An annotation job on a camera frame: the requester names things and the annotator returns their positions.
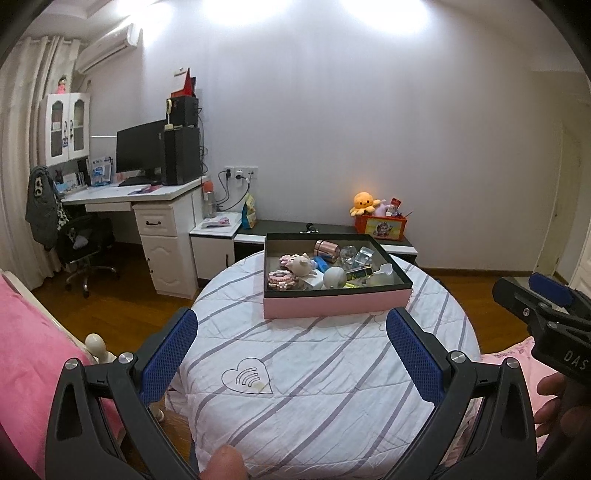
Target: snack bag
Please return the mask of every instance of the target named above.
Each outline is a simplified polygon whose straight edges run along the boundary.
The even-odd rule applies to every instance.
[[[242,207],[242,228],[251,229],[256,223],[255,198],[249,193],[246,195],[244,207]]]

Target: finger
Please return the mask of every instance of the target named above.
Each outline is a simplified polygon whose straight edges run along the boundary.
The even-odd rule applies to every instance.
[[[573,407],[560,419],[560,428],[567,437],[575,437],[591,417],[591,407]]]
[[[566,377],[556,372],[540,380],[537,392],[539,395],[556,395],[558,397],[564,393],[565,388]]]
[[[538,425],[535,428],[535,436],[543,437],[544,435],[548,435],[553,426],[553,423],[543,423],[542,425]]]
[[[218,448],[207,464],[207,469],[199,475],[202,480],[248,479],[242,455],[229,445]]]
[[[548,423],[554,421],[560,411],[560,399],[548,400],[534,415],[534,423]]]

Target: computer monitor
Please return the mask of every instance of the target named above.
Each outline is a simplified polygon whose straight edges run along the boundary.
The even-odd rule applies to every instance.
[[[160,132],[166,120],[137,125],[117,132],[117,171],[143,170],[144,175],[131,177],[120,186],[141,185],[160,180],[154,170],[162,167],[160,157]]]

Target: heart pattern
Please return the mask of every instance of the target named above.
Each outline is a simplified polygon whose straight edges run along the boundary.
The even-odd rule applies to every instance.
[[[273,393],[267,368],[258,358],[245,358],[235,369],[226,370],[222,373],[222,383],[238,393]]]

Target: blue gripper pad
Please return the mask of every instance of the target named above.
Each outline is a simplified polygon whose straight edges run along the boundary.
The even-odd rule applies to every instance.
[[[410,318],[415,328],[421,330],[405,310],[404,314]],[[445,397],[444,372],[441,365],[433,358],[415,331],[413,331],[408,319],[405,320],[402,315],[398,309],[390,310],[386,318],[386,333],[414,385],[417,387],[421,398],[437,406]],[[431,336],[435,342],[439,343],[433,335]],[[439,344],[439,347],[439,353],[445,352],[447,354],[441,344]]]
[[[569,307],[573,303],[573,294],[565,285],[540,273],[530,276],[530,288],[559,307]]]
[[[177,312],[176,325],[164,338],[141,372],[139,397],[145,405],[160,400],[170,385],[178,366],[197,336],[197,316],[189,309]]]

